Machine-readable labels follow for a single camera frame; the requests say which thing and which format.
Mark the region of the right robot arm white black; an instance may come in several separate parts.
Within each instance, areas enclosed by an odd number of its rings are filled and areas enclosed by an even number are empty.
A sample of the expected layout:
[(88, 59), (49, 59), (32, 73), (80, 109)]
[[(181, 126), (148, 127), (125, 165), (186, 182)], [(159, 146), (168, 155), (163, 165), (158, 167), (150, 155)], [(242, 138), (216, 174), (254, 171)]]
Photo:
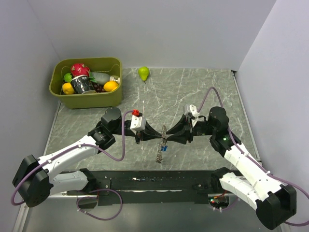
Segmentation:
[(224, 190), (246, 202), (260, 222), (270, 230), (275, 229), (296, 214), (296, 190), (264, 170), (248, 152), (240, 139), (229, 130), (226, 110), (215, 106), (209, 116), (201, 120), (194, 105), (186, 105), (179, 122), (167, 131), (167, 140), (186, 144), (194, 136), (210, 136), (211, 146), (242, 174), (236, 176), (227, 168), (213, 172), (211, 187), (215, 192)]

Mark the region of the metal disc with key rings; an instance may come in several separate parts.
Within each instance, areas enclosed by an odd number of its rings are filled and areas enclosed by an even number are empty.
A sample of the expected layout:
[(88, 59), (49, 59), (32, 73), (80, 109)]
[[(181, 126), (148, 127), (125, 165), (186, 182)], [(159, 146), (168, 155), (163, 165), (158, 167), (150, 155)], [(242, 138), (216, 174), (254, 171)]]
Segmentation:
[(157, 145), (157, 155), (156, 155), (156, 162), (157, 163), (161, 163), (163, 158), (162, 158), (162, 153), (163, 151), (161, 151), (161, 147), (164, 145), (167, 145), (167, 127), (165, 125), (162, 126), (161, 129), (161, 134), (162, 134), (162, 138), (160, 140), (160, 142)]

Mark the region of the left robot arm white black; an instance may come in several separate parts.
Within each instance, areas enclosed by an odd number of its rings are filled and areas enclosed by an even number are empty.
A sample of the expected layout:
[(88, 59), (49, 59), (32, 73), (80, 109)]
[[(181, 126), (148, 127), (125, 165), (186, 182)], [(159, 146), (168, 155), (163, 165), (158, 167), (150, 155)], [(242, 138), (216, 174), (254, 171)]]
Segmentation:
[(87, 135), (77, 142), (49, 155), (35, 158), (25, 157), (12, 181), (15, 187), (11, 204), (16, 194), (28, 207), (35, 207), (50, 195), (66, 190), (82, 191), (90, 194), (95, 190), (96, 181), (90, 171), (83, 169), (64, 174), (69, 166), (88, 157), (103, 153), (114, 161), (120, 162), (126, 153), (125, 136), (135, 138), (135, 142), (162, 138), (138, 110), (121, 113), (117, 107), (105, 110), (104, 115)]

